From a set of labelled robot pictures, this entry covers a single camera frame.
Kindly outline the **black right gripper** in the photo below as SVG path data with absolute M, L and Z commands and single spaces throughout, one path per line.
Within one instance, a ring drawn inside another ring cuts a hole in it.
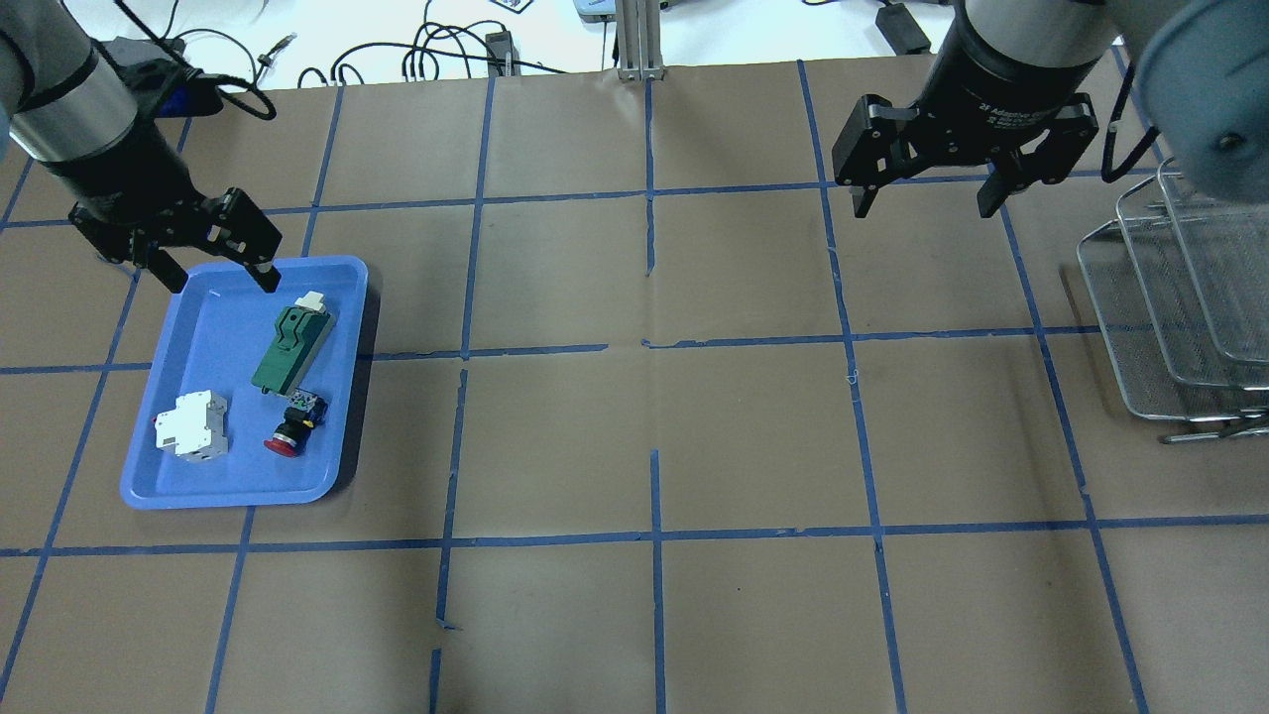
M 971 20 L 953 22 L 921 91 L 905 107 L 865 93 L 831 150 L 832 175 L 867 218 L 879 189 L 930 167 L 989 166 L 978 216 L 992 218 L 1034 181 L 1060 183 L 1096 136 L 1080 90 L 1096 58 L 1048 67 L 997 49 Z

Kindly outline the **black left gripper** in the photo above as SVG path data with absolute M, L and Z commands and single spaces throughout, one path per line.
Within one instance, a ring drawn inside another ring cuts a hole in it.
M 170 249 L 192 247 L 240 264 L 266 294 L 280 287 L 274 268 L 282 232 L 242 188 L 209 195 L 156 126 L 129 126 L 74 159 L 41 157 L 75 198 L 69 211 L 82 238 L 105 261 L 146 270 L 173 295 L 187 270 Z

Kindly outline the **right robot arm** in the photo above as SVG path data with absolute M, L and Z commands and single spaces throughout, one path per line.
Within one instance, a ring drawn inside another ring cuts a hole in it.
M 891 183 L 987 167 L 978 213 L 1066 180 L 1093 140 L 1114 183 L 1156 141 L 1206 195 L 1266 200 L 1264 1 L 956 1 L 917 96 L 857 100 L 831 150 L 868 216 Z

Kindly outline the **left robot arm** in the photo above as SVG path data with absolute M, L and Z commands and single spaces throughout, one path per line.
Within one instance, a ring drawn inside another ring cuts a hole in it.
M 266 293 L 280 285 L 280 230 L 241 188 L 195 188 L 156 127 L 176 94 L 207 115 L 250 81 L 173 51 L 119 63 L 58 1 L 5 1 L 1 36 L 6 131 L 74 197 L 69 223 L 105 263 L 131 263 L 176 294 L 187 271 L 171 249 L 192 247 L 245 268 Z

